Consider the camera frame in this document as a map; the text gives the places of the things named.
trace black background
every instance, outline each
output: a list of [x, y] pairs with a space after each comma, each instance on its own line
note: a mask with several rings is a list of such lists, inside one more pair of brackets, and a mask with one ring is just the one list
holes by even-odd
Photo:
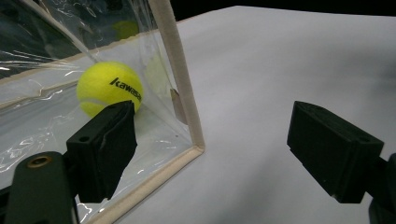
[[266, 1], [266, 0], [171, 0], [178, 21], [207, 11], [232, 6], [272, 7], [301, 11], [316, 11], [342, 14], [396, 16], [396, 7], [391, 1]]

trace yellow tennis ball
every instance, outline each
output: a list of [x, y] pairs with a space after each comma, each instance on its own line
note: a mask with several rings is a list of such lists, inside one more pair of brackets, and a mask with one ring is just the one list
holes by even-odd
[[90, 117], [108, 105], [128, 100], [134, 102], [137, 111], [143, 99], [143, 86], [137, 73], [124, 63], [96, 63], [78, 80], [77, 98]]

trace transparent plastic sheet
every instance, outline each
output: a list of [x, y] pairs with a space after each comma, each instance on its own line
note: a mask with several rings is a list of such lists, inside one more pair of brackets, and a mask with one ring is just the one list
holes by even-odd
[[145, 98], [134, 117], [138, 147], [112, 200], [78, 202], [81, 222], [191, 147], [187, 126], [176, 119], [177, 88], [147, 1], [7, 0], [0, 22], [1, 189], [11, 184], [18, 161], [66, 152], [65, 141], [90, 119], [75, 87], [96, 62], [130, 65]]

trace white table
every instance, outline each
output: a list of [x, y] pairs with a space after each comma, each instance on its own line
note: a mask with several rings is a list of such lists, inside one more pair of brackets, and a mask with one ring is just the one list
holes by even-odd
[[369, 223], [286, 144], [293, 102], [321, 105], [396, 152], [396, 18], [231, 7], [179, 31], [206, 153], [120, 223]]

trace kawasaki logo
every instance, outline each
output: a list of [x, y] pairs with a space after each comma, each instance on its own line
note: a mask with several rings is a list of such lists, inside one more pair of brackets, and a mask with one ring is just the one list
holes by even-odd
[[113, 85], [120, 89], [130, 92], [134, 97], [137, 98], [137, 100], [139, 100], [139, 102], [142, 102], [142, 95], [140, 95], [140, 93], [130, 85], [119, 81], [118, 77], [116, 77], [113, 81], [110, 82], [110, 86]]

